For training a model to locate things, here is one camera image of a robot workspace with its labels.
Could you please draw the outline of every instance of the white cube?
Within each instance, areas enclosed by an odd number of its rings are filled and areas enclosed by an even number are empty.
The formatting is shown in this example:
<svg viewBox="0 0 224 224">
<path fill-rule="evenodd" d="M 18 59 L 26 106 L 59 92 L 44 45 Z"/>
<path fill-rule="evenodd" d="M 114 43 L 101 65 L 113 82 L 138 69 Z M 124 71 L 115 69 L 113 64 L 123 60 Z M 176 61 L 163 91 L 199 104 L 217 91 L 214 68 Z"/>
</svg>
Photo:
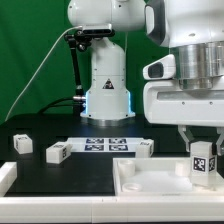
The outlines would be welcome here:
<svg viewBox="0 0 224 224">
<path fill-rule="evenodd" d="M 66 142 L 57 142 L 46 150 L 47 163 L 60 164 L 71 155 L 72 145 Z"/>
<path fill-rule="evenodd" d="M 213 155 L 213 143 L 195 142 L 191 144 L 192 172 L 209 174 L 217 170 L 217 156 Z"/>
<path fill-rule="evenodd" d="M 13 142 L 19 154 L 33 152 L 33 141 L 27 135 L 14 135 Z"/>
<path fill-rule="evenodd" d="M 149 158 L 154 151 L 154 141 L 151 139 L 143 140 L 136 146 L 135 158 Z"/>
<path fill-rule="evenodd" d="M 191 182 L 210 187 L 216 178 L 217 155 L 213 154 L 213 143 L 195 142 L 191 144 Z"/>
<path fill-rule="evenodd" d="M 7 162 L 0 169 L 0 197 L 3 197 L 17 178 L 16 162 Z"/>
</svg>

